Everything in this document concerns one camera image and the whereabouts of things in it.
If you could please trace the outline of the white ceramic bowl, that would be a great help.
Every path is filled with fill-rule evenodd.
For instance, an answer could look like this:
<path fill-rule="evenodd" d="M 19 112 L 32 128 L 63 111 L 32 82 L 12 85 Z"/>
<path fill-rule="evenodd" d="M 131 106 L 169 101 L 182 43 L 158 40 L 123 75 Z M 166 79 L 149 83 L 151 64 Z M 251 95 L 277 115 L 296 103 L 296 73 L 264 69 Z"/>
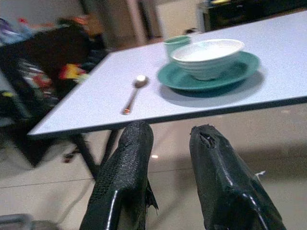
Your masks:
<path fill-rule="evenodd" d="M 230 68 L 244 47 L 242 41 L 235 39 L 210 39 L 178 48 L 170 57 L 195 79 L 209 81 Z"/>

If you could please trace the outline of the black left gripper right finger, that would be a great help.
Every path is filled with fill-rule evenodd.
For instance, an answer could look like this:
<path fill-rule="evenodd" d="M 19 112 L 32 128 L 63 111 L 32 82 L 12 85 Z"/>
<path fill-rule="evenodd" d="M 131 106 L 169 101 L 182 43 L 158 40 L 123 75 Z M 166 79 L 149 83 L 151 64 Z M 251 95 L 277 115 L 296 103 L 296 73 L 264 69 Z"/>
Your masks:
<path fill-rule="evenodd" d="M 206 230 L 287 230 L 258 177 L 215 127 L 193 127 L 189 149 Z"/>

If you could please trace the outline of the black table leg frame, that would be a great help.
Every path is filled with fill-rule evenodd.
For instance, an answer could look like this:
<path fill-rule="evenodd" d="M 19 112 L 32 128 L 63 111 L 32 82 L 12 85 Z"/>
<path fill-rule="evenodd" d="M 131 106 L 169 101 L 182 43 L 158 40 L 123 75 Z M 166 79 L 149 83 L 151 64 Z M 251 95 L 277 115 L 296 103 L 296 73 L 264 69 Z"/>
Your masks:
<path fill-rule="evenodd" d="M 79 153 L 81 154 L 83 160 L 85 161 L 85 164 L 90 171 L 93 179 L 96 181 L 97 175 L 99 173 L 100 166 L 103 166 L 107 160 L 109 159 L 112 149 L 114 147 L 116 138 L 119 134 L 119 130 L 111 130 L 108 136 L 108 140 L 106 143 L 105 151 L 102 157 L 102 160 L 100 164 L 96 164 L 94 161 L 93 156 L 91 155 L 91 151 L 84 140 L 84 137 L 82 134 L 73 135 L 70 137 L 72 142 L 76 145 L 77 149 L 79 150 Z"/>

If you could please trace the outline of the red and yellow toy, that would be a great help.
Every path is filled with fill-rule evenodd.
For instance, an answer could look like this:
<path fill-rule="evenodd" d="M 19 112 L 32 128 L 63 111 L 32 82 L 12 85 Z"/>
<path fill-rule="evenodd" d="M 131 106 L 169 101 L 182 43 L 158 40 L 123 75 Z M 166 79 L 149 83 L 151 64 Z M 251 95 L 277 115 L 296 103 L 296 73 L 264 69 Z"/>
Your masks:
<path fill-rule="evenodd" d="M 60 80 L 73 80 L 75 82 L 82 82 L 87 77 L 87 72 L 81 68 L 80 64 L 66 64 L 61 68 L 59 73 Z"/>

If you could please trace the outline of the green ceramic plate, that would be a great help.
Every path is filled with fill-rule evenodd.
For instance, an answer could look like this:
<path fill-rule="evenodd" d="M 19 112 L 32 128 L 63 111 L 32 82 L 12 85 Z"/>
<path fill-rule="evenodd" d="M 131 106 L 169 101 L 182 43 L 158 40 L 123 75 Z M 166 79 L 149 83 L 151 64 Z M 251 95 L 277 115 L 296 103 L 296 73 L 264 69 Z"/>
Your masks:
<path fill-rule="evenodd" d="M 218 78 L 208 81 L 197 80 L 175 64 L 167 64 L 157 74 L 159 82 L 177 91 L 205 92 L 237 87 L 245 81 L 261 82 L 260 59 L 249 52 L 241 51 L 237 60 Z"/>

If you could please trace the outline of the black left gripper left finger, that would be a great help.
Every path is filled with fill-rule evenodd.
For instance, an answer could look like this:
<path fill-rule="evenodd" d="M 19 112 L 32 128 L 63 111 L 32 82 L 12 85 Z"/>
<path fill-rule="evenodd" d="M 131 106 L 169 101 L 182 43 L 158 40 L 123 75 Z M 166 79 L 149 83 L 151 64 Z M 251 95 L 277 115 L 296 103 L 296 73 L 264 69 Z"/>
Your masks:
<path fill-rule="evenodd" d="M 130 123 L 100 167 L 80 230 L 145 230 L 147 209 L 158 209 L 148 180 L 154 135 L 144 121 Z"/>

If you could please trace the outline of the black cabinet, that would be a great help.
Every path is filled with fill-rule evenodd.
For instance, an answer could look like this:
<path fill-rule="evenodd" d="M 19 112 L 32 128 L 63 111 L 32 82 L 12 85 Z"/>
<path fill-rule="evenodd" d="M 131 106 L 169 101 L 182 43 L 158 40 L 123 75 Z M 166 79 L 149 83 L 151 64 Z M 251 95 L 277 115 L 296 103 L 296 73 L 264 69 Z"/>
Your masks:
<path fill-rule="evenodd" d="M 307 0 L 209 0 L 203 7 L 206 32 L 307 8 Z"/>

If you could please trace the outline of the metal spoon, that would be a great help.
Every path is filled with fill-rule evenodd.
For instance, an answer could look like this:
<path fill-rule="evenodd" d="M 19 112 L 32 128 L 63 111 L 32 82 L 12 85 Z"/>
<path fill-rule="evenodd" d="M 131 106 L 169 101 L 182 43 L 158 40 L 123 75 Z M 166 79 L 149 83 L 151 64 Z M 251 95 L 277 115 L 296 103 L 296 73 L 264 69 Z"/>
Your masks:
<path fill-rule="evenodd" d="M 129 101 L 126 104 L 126 106 L 123 108 L 121 112 L 122 115 L 129 115 L 131 113 L 131 108 L 133 106 L 134 100 L 137 96 L 139 89 L 141 89 L 142 87 L 145 87 L 148 83 L 149 83 L 149 78 L 147 76 L 139 75 L 136 77 L 135 81 L 133 82 L 134 89 L 133 89 L 132 95 L 129 98 Z"/>

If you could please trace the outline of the green ceramic cup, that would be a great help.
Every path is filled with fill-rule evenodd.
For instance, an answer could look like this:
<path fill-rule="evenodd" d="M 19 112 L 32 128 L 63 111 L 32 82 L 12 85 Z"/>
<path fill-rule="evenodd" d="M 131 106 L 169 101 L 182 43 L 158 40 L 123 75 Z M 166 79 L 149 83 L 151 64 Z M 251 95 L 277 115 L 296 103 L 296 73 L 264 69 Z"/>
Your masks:
<path fill-rule="evenodd" d="M 164 41 L 168 57 L 171 57 L 173 51 L 177 50 L 180 47 L 186 46 L 190 43 L 191 43 L 191 37 L 188 35 L 175 36 Z"/>

